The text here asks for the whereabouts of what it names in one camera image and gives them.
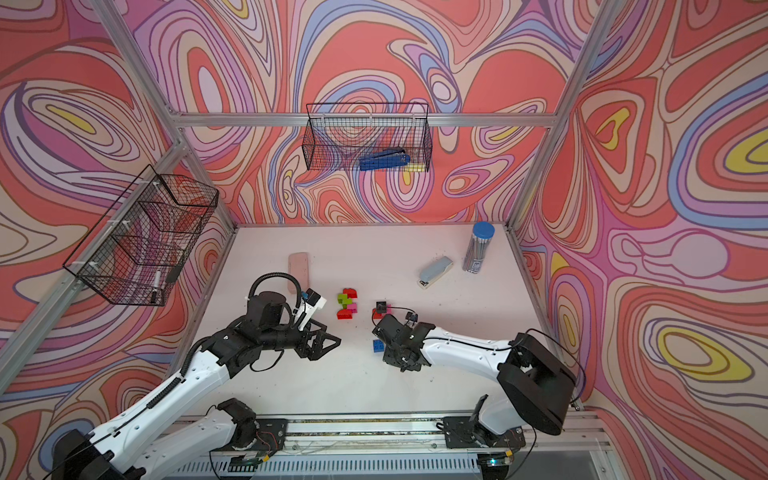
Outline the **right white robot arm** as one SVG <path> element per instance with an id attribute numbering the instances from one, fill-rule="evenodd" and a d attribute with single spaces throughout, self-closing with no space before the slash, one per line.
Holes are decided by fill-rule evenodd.
<path id="1" fill-rule="evenodd" d="M 551 436 L 563 432 L 576 376 L 528 332 L 484 340 L 386 314 L 373 334 L 384 345 L 383 361 L 402 372 L 451 367 L 499 385 L 498 393 L 480 396 L 470 416 L 438 423 L 448 447 L 519 448 L 525 425 Z"/>

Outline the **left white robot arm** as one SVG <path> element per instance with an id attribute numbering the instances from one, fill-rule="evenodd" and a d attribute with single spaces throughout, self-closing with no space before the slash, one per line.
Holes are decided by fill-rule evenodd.
<path id="1" fill-rule="evenodd" d="M 312 289 L 296 289 L 293 303 L 252 284 L 244 315 L 197 340 L 180 369 L 132 407 L 88 433 L 72 430 L 55 444 L 50 479 L 163 479 L 197 457 L 220 448 L 277 452 L 276 435 L 262 431 L 256 413 L 230 398 L 202 419 L 174 433 L 168 428 L 202 398 L 252 370 L 261 354 L 294 351 L 317 361 L 341 343 L 314 320 L 326 300 Z"/>

